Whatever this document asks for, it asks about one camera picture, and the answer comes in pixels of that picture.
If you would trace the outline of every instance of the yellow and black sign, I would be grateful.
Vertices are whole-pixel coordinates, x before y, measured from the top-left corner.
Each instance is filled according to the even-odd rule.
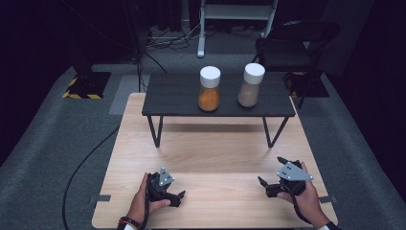
[[[90,75],[75,75],[62,98],[102,99],[103,91],[111,73],[96,72]]]

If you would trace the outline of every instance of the wooden table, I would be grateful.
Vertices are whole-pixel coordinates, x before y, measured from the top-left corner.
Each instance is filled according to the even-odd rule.
[[[326,187],[306,140],[300,119],[286,124],[278,144],[263,141],[261,118],[167,117],[161,148],[151,141],[147,117],[142,115],[145,94],[129,96],[110,163],[93,216],[96,228],[115,228],[128,211],[144,173],[165,167],[175,178],[168,192],[186,191],[179,208],[154,213],[147,228],[289,228],[307,227],[293,206],[268,198],[258,176],[276,183],[282,167],[277,156],[301,160],[314,175],[320,196]],[[270,118],[276,130],[282,118]],[[323,203],[337,223],[331,203]]]

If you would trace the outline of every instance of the glass jar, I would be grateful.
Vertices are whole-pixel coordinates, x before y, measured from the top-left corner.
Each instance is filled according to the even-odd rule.
[[[220,94],[220,70],[214,66],[206,66],[200,70],[200,93],[199,107],[205,111],[213,111],[218,108]]]
[[[252,107],[258,102],[259,86],[265,74],[265,68],[257,63],[245,66],[244,81],[238,92],[238,102],[244,107]]]

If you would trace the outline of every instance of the finger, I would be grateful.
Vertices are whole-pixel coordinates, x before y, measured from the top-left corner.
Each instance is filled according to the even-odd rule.
[[[280,192],[277,194],[278,198],[284,199],[290,203],[293,203],[292,201],[292,197],[290,196],[290,194],[286,193],[286,192]]]
[[[162,209],[164,207],[167,207],[170,205],[170,200],[168,199],[162,199],[154,202],[149,203],[149,213],[152,214],[153,212]]]

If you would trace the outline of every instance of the black chair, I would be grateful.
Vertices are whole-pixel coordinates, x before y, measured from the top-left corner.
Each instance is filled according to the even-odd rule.
[[[286,22],[273,28],[266,38],[256,41],[257,54],[252,62],[258,58],[265,71],[287,72],[287,77],[295,72],[305,72],[304,93],[298,106],[301,108],[312,82],[320,78],[316,67],[323,47],[339,33],[340,26],[335,22]]]

